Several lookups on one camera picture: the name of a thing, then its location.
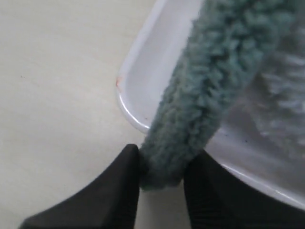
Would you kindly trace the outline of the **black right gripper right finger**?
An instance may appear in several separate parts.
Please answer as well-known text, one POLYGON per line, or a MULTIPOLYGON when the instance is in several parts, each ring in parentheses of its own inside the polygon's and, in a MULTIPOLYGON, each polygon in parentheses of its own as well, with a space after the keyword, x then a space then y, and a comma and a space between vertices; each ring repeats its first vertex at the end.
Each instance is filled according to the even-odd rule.
POLYGON ((303 229, 305 212, 250 187, 202 151, 186 168, 193 229, 303 229))

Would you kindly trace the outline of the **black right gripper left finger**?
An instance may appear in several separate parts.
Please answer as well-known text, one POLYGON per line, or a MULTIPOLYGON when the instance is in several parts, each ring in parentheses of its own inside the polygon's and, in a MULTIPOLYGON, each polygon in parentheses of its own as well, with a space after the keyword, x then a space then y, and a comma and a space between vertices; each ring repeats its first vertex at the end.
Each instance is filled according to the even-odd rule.
POLYGON ((139 199, 139 150, 128 144, 88 186, 23 221, 21 229, 133 229, 139 199))

